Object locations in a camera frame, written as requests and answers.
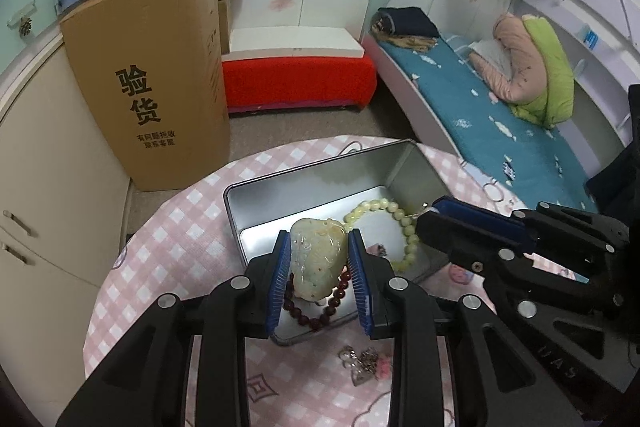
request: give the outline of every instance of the cabinet door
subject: cabinet door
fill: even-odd
[[[67,403],[84,382],[82,346],[98,288],[2,230],[0,243],[0,364],[28,407]]]
[[[61,47],[0,123],[1,228],[99,286],[118,256],[128,186]]]
[[[0,71],[56,20],[56,0],[0,0]],[[31,19],[31,31],[20,35],[17,22],[24,14]]]

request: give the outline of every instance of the drawer knob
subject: drawer knob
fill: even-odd
[[[8,217],[9,219],[11,219],[16,225],[18,225],[21,229],[24,230],[24,232],[27,235],[31,235],[31,229],[29,227],[27,227],[27,225],[25,225],[18,217],[16,217],[14,214],[12,214],[11,212],[9,212],[8,210],[3,210],[2,211],[2,215],[4,217]]]
[[[16,13],[14,13],[14,16],[6,22],[6,25],[9,26],[9,28],[11,28],[12,30],[14,28],[18,28],[18,32],[22,37],[28,35],[31,32],[31,15],[33,15],[35,11],[36,1],[31,1],[30,3],[25,4]],[[29,20],[30,28],[27,33],[23,33],[22,26],[24,25],[24,22],[26,20]]]
[[[8,244],[0,243],[0,248],[4,250],[6,253],[8,253],[9,255],[11,255],[12,257],[15,257],[22,264],[29,264],[29,259],[27,259],[18,251],[14,250],[14,248],[11,248]]]
[[[31,17],[22,17],[20,19],[20,27],[18,28],[18,33],[20,33],[21,37],[26,37],[31,33]]]

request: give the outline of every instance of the green pillow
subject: green pillow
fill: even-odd
[[[574,113],[574,71],[545,18],[526,18],[522,22],[545,63],[546,89],[532,102],[511,105],[511,111],[523,120],[552,129]]]

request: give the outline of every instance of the gray carpet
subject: gray carpet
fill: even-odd
[[[229,160],[286,143],[340,134],[413,138],[415,135],[398,103],[379,81],[369,106],[301,109],[232,116]],[[138,192],[132,196],[127,233],[136,232],[166,200],[180,190]]]

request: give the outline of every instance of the pink checkered tablecloth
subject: pink checkered tablecloth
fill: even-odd
[[[393,141],[337,136],[290,143],[231,162],[164,203],[131,238],[98,293],[84,343],[86,374],[163,293],[174,293],[181,299],[206,295],[243,272],[223,203],[228,185],[330,158],[347,149]],[[456,198],[507,216],[515,208],[526,208],[507,188],[461,158],[424,145],[420,149]],[[563,270],[539,257],[536,266],[556,273]],[[422,286],[432,295],[449,299],[475,293],[488,301],[482,278],[459,267],[444,267]],[[188,421],[194,412],[199,345],[196,339],[188,384]],[[374,346],[380,353],[392,354],[391,341],[370,341],[357,321],[291,347],[247,339],[252,426],[385,427],[390,381],[372,380],[354,387],[349,371],[337,358],[345,345],[358,353]],[[454,424],[451,385],[446,352],[441,347],[445,425],[449,426]]]

